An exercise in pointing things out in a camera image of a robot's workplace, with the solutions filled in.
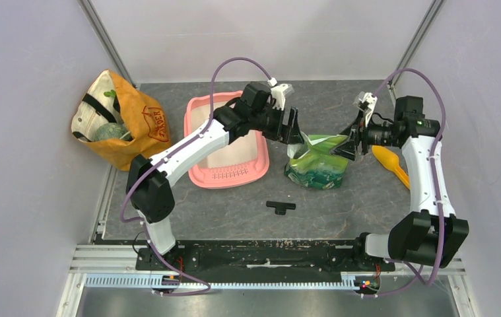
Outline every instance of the yellow brush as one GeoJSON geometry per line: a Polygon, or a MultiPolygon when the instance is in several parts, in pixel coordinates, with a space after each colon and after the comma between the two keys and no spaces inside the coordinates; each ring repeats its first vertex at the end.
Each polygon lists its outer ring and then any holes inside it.
{"type": "Polygon", "coordinates": [[[409,177],[406,172],[400,167],[400,158],[389,149],[385,147],[380,147],[378,145],[373,145],[372,151],[374,157],[384,166],[387,170],[393,172],[398,176],[398,179],[406,185],[409,189],[409,177]]]}

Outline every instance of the black strap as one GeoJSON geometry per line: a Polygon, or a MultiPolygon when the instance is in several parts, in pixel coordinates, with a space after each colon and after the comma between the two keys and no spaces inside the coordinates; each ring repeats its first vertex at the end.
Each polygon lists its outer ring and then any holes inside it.
{"type": "Polygon", "coordinates": [[[110,111],[108,111],[103,105],[100,104],[97,99],[95,99],[90,94],[85,94],[83,96],[83,101],[86,102],[89,106],[92,106],[96,110],[96,113],[103,116],[106,121],[117,123],[116,118],[112,115],[112,113],[110,113],[110,111]]]}
{"type": "Polygon", "coordinates": [[[83,133],[81,133],[81,132],[75,131],[75,132],[71,132],[71,134],[73,134],[73,136],[74,136],[76,139],[81,139],[81,138],[83,138],[83,139],[86,139],[86,140],[87,140],[87,142],[91,142],[91,140],[90,140],[90,139],[87,139],[87,137],[86,137],[83,133]]]}
{"type": "Polygon", "coordinates": [[[112,104],[112,106],[117,113],[120,113],[120,103],[118,102],[118,96],[114,97],[114,103],[112,104]]]}

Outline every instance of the orange bag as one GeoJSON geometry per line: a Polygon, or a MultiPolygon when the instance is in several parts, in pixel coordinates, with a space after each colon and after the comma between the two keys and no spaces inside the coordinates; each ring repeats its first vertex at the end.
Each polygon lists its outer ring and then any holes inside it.
{"type": "Polygon", "coordinates": [[[103,71],[87,90],[73,121],[71,133],[103,159],[120,170],[129,170],[139,154],[150,157],[170,147],[170,133],[159,102],[136,90],[124,78],[103,71]],[[93,141],[105,123],[123,124],[131,141],[106,139],[93,141]]]}

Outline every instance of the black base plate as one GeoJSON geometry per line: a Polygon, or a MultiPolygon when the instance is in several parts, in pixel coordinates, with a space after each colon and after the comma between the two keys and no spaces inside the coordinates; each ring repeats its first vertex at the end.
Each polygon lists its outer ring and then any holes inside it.
{"type": "MultiPolygon", "coordinates": [[[[179,240],[168,263],[212,283],[340,282],[342,271],[394,271],[379,258],[358,256],[355,240],[179,240]],[[269,261],[287,267],[248,267],[269,261]]],[[[139,250],[136,270],[167,270],[148,248],[139,250]]]]}

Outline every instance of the green snack bag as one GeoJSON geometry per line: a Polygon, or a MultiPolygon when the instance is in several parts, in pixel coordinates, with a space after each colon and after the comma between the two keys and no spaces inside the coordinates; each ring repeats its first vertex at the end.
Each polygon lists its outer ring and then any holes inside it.
{"type": "Polygon", "coordinates": [[[330,150],[343,142],[345,135],[306,135],[305,144],[289,145],[289,162],[285,166],[285,176],[293,182],[318,190],[339,188],[347,159],[331,155],[330,150]]]}

